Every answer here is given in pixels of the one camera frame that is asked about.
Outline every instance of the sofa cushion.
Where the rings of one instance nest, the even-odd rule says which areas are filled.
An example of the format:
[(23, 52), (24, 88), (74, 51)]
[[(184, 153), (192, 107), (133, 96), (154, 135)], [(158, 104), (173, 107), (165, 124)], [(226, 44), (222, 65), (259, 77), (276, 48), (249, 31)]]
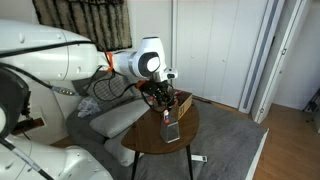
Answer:
[(143, 100), (136, 100), (112, 109), (90, 122), (96, 132), (113, 138), (139, 119), (149, 106)]
[(123, 137), (129, 131), (129, 128), (122, 131), (119, 135), (117, 135), (113, 139), (109, 139), (105, 142), (104, 148), (112, 154), (112, 156), (118, 160), (118, 162), (125, 167), (130, 166), (134, 161), (134, 154), (135, 152), (131, 149), (124, 147), (121, 144)]

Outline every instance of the white wall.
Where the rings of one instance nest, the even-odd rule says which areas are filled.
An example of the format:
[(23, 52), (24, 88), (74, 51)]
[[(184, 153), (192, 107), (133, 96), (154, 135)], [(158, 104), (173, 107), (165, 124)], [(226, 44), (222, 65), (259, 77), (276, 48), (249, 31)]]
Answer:
[[(164, 46), (167, 65), (171, 65), (171, 1), (128, 0), (128, 10), (133, 49), (139, 47), (142, 38), (158, 36)], [(32, 0), (0, 0), (0, 18), (39, 23)], [(71, 86), (70, 82), (51, 84)], [(34, 116), (42, 115), (46, 121), (46, 127), (27, 133), (31, 139), (50, 144), (68, 136), (64, 120), (76, 108), (79, 99), (53, 94), (36, 83), (31, 83), (30, 89), (31, 112)]]
[(133, 48), (144, 37), (157, 36), (164, 46), (167, 66), (171, 66), (171, 0), (128, 0)]
[(274, 103), (303, 109), (320, 87), (320, 0), (314, 0), (284, 71)]

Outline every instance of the electric cord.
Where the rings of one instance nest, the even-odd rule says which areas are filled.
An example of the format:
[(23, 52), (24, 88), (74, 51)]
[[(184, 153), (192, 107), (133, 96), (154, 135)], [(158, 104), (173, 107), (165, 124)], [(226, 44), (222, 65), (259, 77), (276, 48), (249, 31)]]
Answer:
[(4, 137), (0, 136), (0, 144), (18, 156), (21, 160), (27, 163), (33, 170), (37, 171), (41, 176), (46, 178), (47, 180), (54, 180), (48, 173), (41, 169), (41, 167), (34, 162), (28, 155), (26, 155), (19, 148), (15, 147), (9, 141), (7, 141)]
[(21, 132), (22, 132), (22, 134), (23, 134), (28, 140), (31, 140), (31, 139), (29, 138), (29, 136), (27, 136), (26, 133), (25, 133), (23, 130), (21, 130)]
[(20, 69), (18, 67), (15, 67), (13, 65), (10, 65), (10, 64), (5, 64), (5, 63), (1, 63), (0, 62), (0, 67), (4, 67), (4, 68), (9, 68), (9, 69), (12, 69), (14, 71), (17, 71), (23, 75), (26, 75), (28, 76), (29, 78), (31, 78), (32, 80), (36, 81), (37, 83), (41, 84), (42, 86), (48, 88), (48, 89), (52, 89), (53, 86), (41, 81), (40, 79), (38, 79), (37, 77), (33, 76), (32, 74), (28, 73), (27, 71), (23, 70), (23, 69)]
[[(54, 48), (59, 48), (59, 47), (64, 47), (64, 46), (70, 46), (70, 45), (79, 45), (79, 44), (94, 44), (96, 45), (97, 48), (100, 48), (101, 50), (103, 50), (103, 52), (106, 52), (106, 49), (96, 43), (96, 42), (93, 42), (93, 41), (72, 41), (72, 42), (66, 42), (66, 43), (59, 43), (59, 44), (52, 44), (52, 45), (46, 45), (46, 46), (40, 46), (40, 47), (33, 47), (33, 48), (24, 48), (24, 49), (19, 49), (19, 50), (15, 50), (15, 51), (10, 51), (10, 52), (6, 52), (6, 53), (2, 53), (0, 54), (0, 58), (5, 58), (5, 57), (10, 57), (10, 56), (16, 56), (16, 55), (21, 55), (21, 54), (26, 54), (26, 53), (31, 53), (31, 52), (36, 52), (36, 51), (43, 51), (43, 50), (48, 50), (48, 49), (54, 49)], [(105, 54), (105, 57), (106, 57), (106, 60), (107, 60), (107, 63), (109, 64), (109, 66), (111, 66), (111, 62), (107, 56), (106, 53)], [(55, 87), (55, 86), (52, 86), (52, 85), (49, 85), (43, 81), (41, 81), (40, 79), (36, 78), (35, 76), (33, 76), (32, 74), (20, 69), (20, 68), (17, 68), (15, 66), (12, 66), (12, 65), (9, 65), (9, 64), (4, 64), (4, 63), (0, 63), (0, 67), (5, 67), (5, 68), (10, 68), (12, 70), (15, 70), (17, 72), (20, 72), (26, 76), (28, 76), (29, 78), (31, 78), (32, 80), (36, 81), (37, 83), (41, 84), (42, 86), (48, 88), (48, 89), (51, 89), (52, 91), (55, 91), (57, 93), (60, 93), (60, 94), (65, 94), (65, 95), (78, 95), (78, 93), (75, 93), (69, 89), (65, 89), (65, 88), (61, 88), (61, 87)], [(156, 68), (156, 70), (154, 70), (152, 72), (155, 73), (160, 67), (160, 64), (159, 66)], [(94, 73), (94, 75), (91, 77), (90, 79), (90, 82), (87, 86), (87, 88), (85, 89), (85, 92), (88, 91), (88, 89), (90, 88), (93, 80), (94, 80), (94, 77), (95, 75), (97, 74), (97, 72), (101, 69), (101, 66), (96, 70), (96, 72)], [(112, 75), (110, 78), (108, 79), (103, 79), (103, 80), (99, 80), (97, 81), (94, 86), (93, 86), (93, 92), (94, 94), (96, 95), (96, 97), (98, 99), (100, 99), (101, 101), (113, 101), (117, 98), (120, 98), (124, 95), (124, 93), (132, 86), (134, 86), (135, 84), (130, 84), (128, 85), (124, 90), (123, 92), (118, 96), (116, 95), (113, 91), (112, 91), (112, 88), (111, 88), (111, 83), (110, 81), (115, 77), (115, 74), (119, 74), (121, 75), (120, 73), (116, 72), (114, 69), (111, 71)], [(99, 84), (100, 82), (102, 81), (109, 81), (109, 84), (108, 84), (108, 88), (109, 88), (109, 91), (112, 93), (112, 95), (115, 97), (113, 99), (102, 99), (101, 97), (97, 96), (97, 93), (96, 93), (96, 86), (97, 84)]]
[[(94, 44), (98, 48), (102, 49), (103, 52), (106, 52), (105, 48), (103, 46), (101, 46), (100, 44), (96, 43), (96, 42), (92, 42), (92, 41), (71, 41), (71, 42), (66, 42), (66, 43), (52, 44), (52, 45), (39, 46), (39, 47), (33, 47), (33, 48), (24, 48), (24, 49), (19, 49), (19, 50), (15, 50), (15, 51), (10, 51), (10, 52), (6, 52), (6, 53), (0, 54), (0, 58), (16, 56), (16, 55), (21, 55), (21, 54), (26, 54), (26, 53), (31, 53), (31, 52), (37, 52), (37, 51), (43, 51), (43, 50), (48, 50), (48, 49), (54, 49), (54, 48), (59, 48), (59, 47), (63, 47), (63, 46), (77, 45), (77, 44)], [(107, 63), (109, 64), (109, 66), (111, 66), (111, 63), (110, 63), (110, 60), (109, 60), (107, 54), (106, 53), (104, 53), (104, 54), (105, 54)], [(77, 93), (75, 93), (75, 92), (73, 92), (73, 91), (71, 91), (69, 89), (65, 89), (65, 88), (55, 87), (55, 86), (49, 85), (49, 84), (43, 82), (42, 80), (36, 78), (32, 74), (28, 73), (27, 71), (24, 71), (24, 70), (22, 70), (22, 69), (20, 69), (18, 67), (15, 67), (15, 66), (12, 66), (12, 65), (9, 65), (9, 64), (5, 64), (5, 63), (0, 63), (0, 67), (5, 67), (5, 68), (9, 68), (9, 69), (15, 70), (17, 72), (20, 72), (20, 73), (28, 76), (32, 80), (36, 81), (37, 83), (41, 84), (42, 86), (44, 86), (44, 87), (46, 87), (46, 88), (48, 88), (48, 89), (50, 89), (52, 91), (55, 91), (57, 93), (65, 94), (65, 95), (78, 95)]]

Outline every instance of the door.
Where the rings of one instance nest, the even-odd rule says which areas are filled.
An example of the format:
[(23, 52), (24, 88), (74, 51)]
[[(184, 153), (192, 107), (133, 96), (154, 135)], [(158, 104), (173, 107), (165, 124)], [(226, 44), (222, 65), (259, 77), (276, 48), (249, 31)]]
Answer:
[(267, 4), (273, 1), (177, 1), (175, 87), (238, 108)]
[(290, 50), (299, 35), (312, 0), (286, 1), (277, 29), (274, 45), (269, 53), (265, 70), (253, 102), (251, 114), (261, 123), (267, 116), (279, 86)]

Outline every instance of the small bottle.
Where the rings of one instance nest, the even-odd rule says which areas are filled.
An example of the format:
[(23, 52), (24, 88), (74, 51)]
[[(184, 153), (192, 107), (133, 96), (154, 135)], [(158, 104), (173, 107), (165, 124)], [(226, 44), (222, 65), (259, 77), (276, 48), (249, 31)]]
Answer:
[(164, 110), (164, 112), (163, 112), (163, 121), (166, 125), (169, 124), (169, 111), (168, 110)]

